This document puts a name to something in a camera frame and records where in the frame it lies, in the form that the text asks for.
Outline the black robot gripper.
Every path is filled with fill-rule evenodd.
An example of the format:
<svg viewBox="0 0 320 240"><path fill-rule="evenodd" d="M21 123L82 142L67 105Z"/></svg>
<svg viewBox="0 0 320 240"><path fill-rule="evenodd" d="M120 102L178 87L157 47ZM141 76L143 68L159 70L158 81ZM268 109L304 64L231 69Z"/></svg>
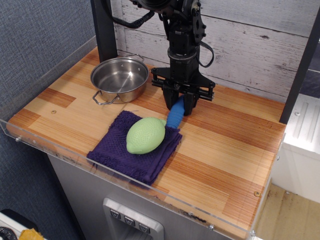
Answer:
<svg viewBox="0 0 320 240"><path fill-rule="evenodd" d="M160 87L166 107L171 110L184 94L184 116L192 114L198 99L212 101L215 83L202 75L199 71L199 62L195 57L191 60L171 59L169 67L154 67L152 84Z"/></svg>

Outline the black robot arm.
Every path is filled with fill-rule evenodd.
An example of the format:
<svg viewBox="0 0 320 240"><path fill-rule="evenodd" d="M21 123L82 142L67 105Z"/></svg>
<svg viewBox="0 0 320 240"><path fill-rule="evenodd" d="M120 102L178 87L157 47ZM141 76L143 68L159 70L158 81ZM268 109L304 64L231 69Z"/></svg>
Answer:
<svg viewBox="0 0 320 240"><path fill-rule="evenodd" d="M215 83L199 71L201 47L213 51L202 41L206 25L201 18L201 3L198 0L134 0L133 4L157 13L163 22L170 64L151 69L152 84L162 89L169 110L183 95L184 115L189 116L198 99L213 99L215 87Z"/></svg>

